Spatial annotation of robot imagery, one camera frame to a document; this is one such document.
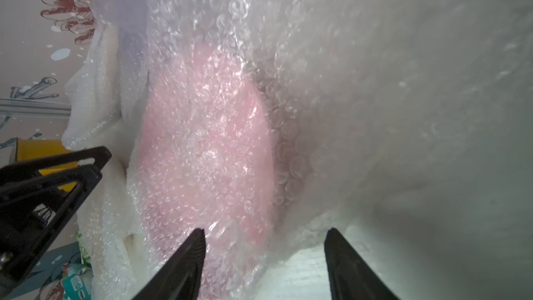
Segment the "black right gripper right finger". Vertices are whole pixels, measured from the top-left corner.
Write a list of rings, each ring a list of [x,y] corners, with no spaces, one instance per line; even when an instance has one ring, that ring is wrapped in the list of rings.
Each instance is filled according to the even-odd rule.
[[[398,300],[337,229],[328,230],[324,252],[333,300]]]

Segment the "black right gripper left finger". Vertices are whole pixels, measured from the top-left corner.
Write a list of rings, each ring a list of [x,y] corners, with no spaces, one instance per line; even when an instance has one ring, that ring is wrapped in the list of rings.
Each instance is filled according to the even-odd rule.
[[[205,231],[194,229],[133,300],[198,299],[205,255]]]

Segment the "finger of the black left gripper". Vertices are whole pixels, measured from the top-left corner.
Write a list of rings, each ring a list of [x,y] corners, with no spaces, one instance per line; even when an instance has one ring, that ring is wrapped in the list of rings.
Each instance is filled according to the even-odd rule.
[[[47,176],[1,169],[2,296],[30,275],[101,179],[94,165]]]
[[[63,169],[65,165],[73,163],[77,166],[79,161],[89,159],[93,159],[93,165],[98,170],[102,170],[111,157],[112,154],[106,147],[94,147],[46,158],[15,162],[1,168],[1,183],[14,183],[31,179],[33,176],[40,176],[40,170]]]

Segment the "pink dinner plate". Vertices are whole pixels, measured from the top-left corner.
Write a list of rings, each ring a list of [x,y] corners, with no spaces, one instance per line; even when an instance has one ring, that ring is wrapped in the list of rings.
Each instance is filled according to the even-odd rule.
[[[241,297],[262,268],[276,186],[267,115],[236,59],[197,44],[151,78],[131,167],[149,264],[203,229],[200,297]]]

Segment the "clear bubble wrap sheet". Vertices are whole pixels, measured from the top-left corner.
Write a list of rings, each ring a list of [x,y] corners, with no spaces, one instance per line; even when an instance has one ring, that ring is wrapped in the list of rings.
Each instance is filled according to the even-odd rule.
[[[532,298],[532,0],[93,0],[70,149],[112,152],[78,212],[94,299],[149,264],[131,163],[151,78],[205,44],[260,93],[273,230],[237,299],[326,299],[339,229],[400,299]]]

